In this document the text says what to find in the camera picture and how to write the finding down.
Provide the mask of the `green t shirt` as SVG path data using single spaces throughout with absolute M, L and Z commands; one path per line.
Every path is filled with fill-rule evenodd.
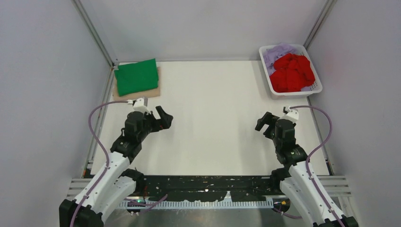
M 158 88 L 156 59 L 120 65 L 114 74 L 119 96 Z

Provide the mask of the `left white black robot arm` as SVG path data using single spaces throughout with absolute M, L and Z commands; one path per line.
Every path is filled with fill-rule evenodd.
M 129 166 L 141 151 L 144 139 L 150 133 L 169 129 L 174 119 L 161 106 L 156 111 L 159 118 L 146 107 L 135 107 L 127 115 L 102 170 L 74 199 L 65 199 L 59 206 L 61 227 L 102 227 L 130 194 L 139 196 L 144 192 L 145 183 Z

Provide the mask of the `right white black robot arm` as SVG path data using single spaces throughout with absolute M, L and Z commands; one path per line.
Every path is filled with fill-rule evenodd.
M 276 194 L 284 193 L 312 227 L 357 227 L 357 220 L 347 217 L 331 199 L 314 173 L 309 156 L 297 144 L 298 119 L 297 111 L 285 110 L 282 117 L 266 112 L 257 120 L 255 130 L 268 127 L 263 135 L 273 141 L 277 159 L 283 165 L 271 172 L 270 189 Z

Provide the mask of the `folded beige t shirt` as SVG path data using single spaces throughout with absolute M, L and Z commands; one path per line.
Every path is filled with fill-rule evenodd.
M 159 76 L 159 82 L 158 82 L 158 88 L 148 90 L 148 91 L 142 91 L 142 92 L 137 92 L 125 96 L 119 96 L 117 92 L 117 82 L 114 74 L 114 87 L 112 90 L 112 97 L 114 101 L 124 101 L 124 100 L 130 100 L 130 99 L 137 99 L 140 97 L 147 97 L 147 98 L 152 98 L 152 97 L 158 97 L 161 95 L 161 79 Z

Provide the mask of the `red t shirt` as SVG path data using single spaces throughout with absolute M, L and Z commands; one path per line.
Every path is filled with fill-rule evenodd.
M 300 92 L 315 82 L 311 63 L 304 55 L 288 53 L 277 59 L 273 68 L 270 81 L 275 92 Z

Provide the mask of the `lavender t shirt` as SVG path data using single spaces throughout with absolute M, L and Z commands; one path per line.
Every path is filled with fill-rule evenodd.
M 265 62 L 269 76 L 271 76 L 275 71 L 273 66 L 274 62 L 288 53 L 297 54 L 297 49 L 290 44 L 280 43 L 271 49 L 267 49 L 262 54 L 262 59 Z

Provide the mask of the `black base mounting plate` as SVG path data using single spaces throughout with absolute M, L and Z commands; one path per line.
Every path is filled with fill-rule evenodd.
M 167 201 L 222 201 L 230 196 L 234 202 L 262 201 L 267 196 L 283 196 L 279 183 L 269 176 L 194 176 L 145 175 L 137 180 L 130 196 L 157 201 L 167 195 Z

